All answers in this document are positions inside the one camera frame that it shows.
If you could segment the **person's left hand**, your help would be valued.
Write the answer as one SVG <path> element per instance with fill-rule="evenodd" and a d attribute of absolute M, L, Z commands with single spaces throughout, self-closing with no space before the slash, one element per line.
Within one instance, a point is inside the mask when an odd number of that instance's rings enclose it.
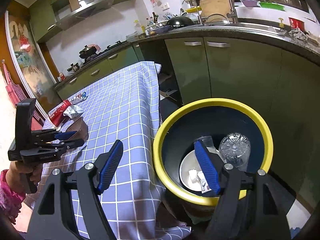
<path fill-rule="evenodd" d="M 20 161 L 11 161 L 5 178 L 11 189 L 22 186 L 22 174 L 31 174 L 30 181 L 37 185 L 41 180 L 42 170 L 42 164 L 32 167 Z"/>

